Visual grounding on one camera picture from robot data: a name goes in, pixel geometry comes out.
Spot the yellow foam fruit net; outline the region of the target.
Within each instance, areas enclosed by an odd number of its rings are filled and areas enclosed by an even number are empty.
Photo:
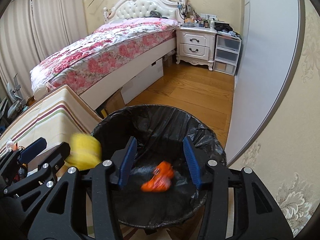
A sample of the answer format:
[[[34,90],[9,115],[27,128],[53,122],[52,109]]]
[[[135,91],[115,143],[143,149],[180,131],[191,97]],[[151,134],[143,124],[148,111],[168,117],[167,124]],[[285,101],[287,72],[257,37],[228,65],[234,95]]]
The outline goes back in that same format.
[[[65,160],[68,167],[74,166],[79,171],[95,168],[101,160],[101,144],[95,137],[74,133],[69,142],[71,151]]]

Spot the orange wrapper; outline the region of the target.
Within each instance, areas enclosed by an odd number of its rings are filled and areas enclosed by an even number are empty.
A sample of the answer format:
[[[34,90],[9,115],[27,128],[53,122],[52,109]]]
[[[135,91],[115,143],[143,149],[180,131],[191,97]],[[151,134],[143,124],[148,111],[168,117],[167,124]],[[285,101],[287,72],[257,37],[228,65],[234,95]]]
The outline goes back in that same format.
[[[174,178],[172,165],[163,161],[153,171],[153,177],[141,186],[143,192],[165,192],[171,187],[171,180]]]

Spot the striped bed cover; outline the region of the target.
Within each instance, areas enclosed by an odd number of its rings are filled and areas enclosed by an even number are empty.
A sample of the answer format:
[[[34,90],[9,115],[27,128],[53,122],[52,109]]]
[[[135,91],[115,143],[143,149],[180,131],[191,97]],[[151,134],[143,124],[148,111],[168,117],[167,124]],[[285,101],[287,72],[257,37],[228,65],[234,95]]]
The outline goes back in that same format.
[[[47,148],[27,164],[28,175],[37,171],[44,154],[62,142],[70,142],[74,133],[91,134],[101,122],[97,115],[69,86],[50,92],[21,114],[1,135],[1,157],[7,142],[27,147],[40,137]]]

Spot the brown cardboard box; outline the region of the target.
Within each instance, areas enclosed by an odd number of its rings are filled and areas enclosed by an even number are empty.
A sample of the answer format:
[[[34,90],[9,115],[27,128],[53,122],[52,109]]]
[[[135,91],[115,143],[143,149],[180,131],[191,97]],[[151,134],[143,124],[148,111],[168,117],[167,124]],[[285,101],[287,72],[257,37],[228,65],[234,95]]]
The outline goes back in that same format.
[[[117,90],[114,94],[112,94],[101,106],[101,114],[105,118],[109,114],[124,108],[125,102],[123,100],[121,90]]]

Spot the grey desk chair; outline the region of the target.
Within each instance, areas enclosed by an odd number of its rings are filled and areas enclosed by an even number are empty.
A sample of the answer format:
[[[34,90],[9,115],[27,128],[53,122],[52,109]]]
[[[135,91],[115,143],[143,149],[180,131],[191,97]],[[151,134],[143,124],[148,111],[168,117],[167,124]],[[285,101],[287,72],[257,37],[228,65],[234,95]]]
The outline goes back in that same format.
[[[21,85],[18,83],[17,74],[14,76],[14,85],[14,88],[12,88],[10,83],[7,83],[7,94],[12,101],[7,114],[10,120],[14,120],[28,108],[21,93]]]

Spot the white under-bed storage box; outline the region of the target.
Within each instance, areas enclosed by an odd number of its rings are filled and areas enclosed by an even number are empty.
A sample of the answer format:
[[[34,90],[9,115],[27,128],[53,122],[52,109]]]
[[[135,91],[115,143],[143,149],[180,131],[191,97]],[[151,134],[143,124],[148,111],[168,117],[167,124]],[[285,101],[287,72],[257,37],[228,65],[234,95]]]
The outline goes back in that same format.
[[[153,83],[159,80],[162,76],[163,61],[162,59],[159,59],[141,71],[138,75],[133,77],[122,87],[120,92],[124,103],[129,103]]]

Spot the white bedside nightstand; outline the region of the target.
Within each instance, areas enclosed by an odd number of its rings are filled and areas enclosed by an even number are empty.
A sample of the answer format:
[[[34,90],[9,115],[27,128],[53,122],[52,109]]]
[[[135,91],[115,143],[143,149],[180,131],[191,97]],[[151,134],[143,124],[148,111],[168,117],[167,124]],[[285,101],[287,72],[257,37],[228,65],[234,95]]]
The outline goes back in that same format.
[[[192,65],[206,65],[213,71],[217,31],[203,27],[176,29],[176,64],[181,61]]]

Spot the clear plastic drawer unit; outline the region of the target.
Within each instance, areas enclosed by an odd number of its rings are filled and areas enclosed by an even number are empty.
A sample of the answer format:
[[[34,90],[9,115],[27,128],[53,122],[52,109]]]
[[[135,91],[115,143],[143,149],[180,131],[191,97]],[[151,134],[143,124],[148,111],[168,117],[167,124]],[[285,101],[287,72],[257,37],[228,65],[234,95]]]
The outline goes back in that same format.
[[[216,36],[213,71],[235,75],[242,40],[237,36],[218,33]]]

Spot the floral pink quilt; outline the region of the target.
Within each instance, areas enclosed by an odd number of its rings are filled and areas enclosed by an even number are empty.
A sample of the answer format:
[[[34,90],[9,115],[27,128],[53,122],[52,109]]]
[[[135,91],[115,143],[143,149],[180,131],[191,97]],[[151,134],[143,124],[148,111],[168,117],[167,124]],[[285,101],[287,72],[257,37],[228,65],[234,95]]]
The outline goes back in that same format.
[[[30,72],[31,89],[40,98],[61,85],[80,95],[108,74],[173,38],[177,20],[141,17],[104,24],[50,55]]]

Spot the nightstand clutter bottles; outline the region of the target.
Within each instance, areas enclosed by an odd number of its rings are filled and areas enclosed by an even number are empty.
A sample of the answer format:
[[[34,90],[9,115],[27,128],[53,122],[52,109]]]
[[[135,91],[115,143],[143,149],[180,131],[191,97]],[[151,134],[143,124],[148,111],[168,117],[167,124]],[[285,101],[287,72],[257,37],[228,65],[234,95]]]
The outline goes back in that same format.
[[[183,5],[181,2],[178,2],[177,7],[180,16],[183,18],[182,26],[184,27],[210,28],[218,33],[226,33],[234,37],[240,37],[240,34],[234,31],[229,23],[218,21],[216,17],[210,15],[201,17],[195,10],[192,10],[190,3]]]

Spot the beige window curtain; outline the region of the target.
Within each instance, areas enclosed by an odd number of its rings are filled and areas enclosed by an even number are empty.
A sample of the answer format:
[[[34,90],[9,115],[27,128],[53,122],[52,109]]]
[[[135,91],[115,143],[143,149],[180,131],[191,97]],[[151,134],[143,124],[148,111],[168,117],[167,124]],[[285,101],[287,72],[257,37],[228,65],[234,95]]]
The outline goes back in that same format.
[[[31,98],[30,71],[87,34],[82,0],[10,0],[1,16],[1,81],[17,77]]]

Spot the grey sliding wardrobe door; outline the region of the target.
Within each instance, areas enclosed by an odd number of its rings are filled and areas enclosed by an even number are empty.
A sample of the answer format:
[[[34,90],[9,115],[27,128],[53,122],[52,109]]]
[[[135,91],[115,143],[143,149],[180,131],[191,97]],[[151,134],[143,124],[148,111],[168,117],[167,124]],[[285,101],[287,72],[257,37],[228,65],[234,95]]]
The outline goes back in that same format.
[[[243,48],[225,153],[235,162],[272,119],[302,42],[304,0],[244,0]]]

